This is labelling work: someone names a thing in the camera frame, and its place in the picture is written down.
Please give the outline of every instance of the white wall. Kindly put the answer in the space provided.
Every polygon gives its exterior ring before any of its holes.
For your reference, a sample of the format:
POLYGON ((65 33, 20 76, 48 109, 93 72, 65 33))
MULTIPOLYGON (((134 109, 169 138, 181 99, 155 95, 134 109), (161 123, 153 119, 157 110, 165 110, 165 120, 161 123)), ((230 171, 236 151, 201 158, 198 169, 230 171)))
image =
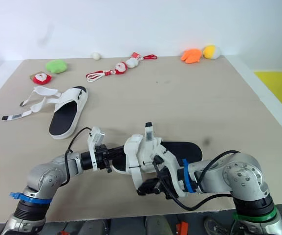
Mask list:
POLYGON ((0 60, 158 56, 216 44, 282 69, 282 0, 0 0, 0 60))

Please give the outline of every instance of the yellow plush toy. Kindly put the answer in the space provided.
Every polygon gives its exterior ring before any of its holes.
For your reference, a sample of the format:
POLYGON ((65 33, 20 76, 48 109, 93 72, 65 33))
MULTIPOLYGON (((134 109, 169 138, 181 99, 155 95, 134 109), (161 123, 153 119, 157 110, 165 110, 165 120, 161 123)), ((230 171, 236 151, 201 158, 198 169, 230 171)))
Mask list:
POLYGON ((204 48, 203 56, 206 59, 217 59, 221 55, 221 51, 215 45, 210 45, 204 48))

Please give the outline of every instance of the black insole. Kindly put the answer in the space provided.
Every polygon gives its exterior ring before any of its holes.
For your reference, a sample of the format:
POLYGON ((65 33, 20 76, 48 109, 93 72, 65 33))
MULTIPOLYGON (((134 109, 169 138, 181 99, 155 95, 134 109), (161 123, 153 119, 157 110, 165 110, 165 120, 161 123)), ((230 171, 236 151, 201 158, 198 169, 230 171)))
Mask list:
POLYGON ((77 103, 75 101, 63 105, 54 113, 52 122, 49 126, 50 134, 58 136, 69 130, 76 113, 77 103))
MULTIPOLYGON (((199 162, 202 160, 203 154, 201 149, 191 142, 161 142, 161 145, 172 152, 179 165, 183 166, 183 160, 186 159, 188 163, 199 162)), ((112 165, 120 171, 126 171, 126 157, 116 158, 112 160, 112 165)))

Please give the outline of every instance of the blue tape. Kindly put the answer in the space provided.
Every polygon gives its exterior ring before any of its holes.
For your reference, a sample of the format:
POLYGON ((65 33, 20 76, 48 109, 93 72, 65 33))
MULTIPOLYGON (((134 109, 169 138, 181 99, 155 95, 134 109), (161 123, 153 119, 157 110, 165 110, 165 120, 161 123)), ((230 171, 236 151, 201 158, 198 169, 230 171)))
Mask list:
POLYGON ((184 183, 190 193, 194 192, 189 180, 189 163, 186 159, 182 159, 184 164, 184 183))
POLYGON ((52 198, 51 199, 40 199, 40 198, 28 197, 21 192, 11 192, 9 196, 13 197, 14 199, 21 199, 26 202, 32 202, 32 203, 38 203, 38 204, 49 204, 53 200, 52 198))

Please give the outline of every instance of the white slide sandal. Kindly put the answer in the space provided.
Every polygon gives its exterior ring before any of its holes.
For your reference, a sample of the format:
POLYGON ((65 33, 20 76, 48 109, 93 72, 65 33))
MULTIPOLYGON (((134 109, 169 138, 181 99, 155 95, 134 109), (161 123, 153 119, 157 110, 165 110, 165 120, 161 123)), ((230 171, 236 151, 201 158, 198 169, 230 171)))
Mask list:
POLYGON ((30 110, 17 115, 3 116, 3 121, 15 120, 32 113, 37 113, 42 107, 49 103, 55 103, 55 111, 52 122, 49 126, 49 133, 52 138, 61 140, 71 136, 76 129, 80 114, 87 102, 88 92, 85 87, 73 87, 66 90, 64 93, 58 92, 56 89, 46 87, 34 87, 29 98, 23 101, 20 106, 24 106, 33 93, 44 96, 40 103, 34 104, 30 110))

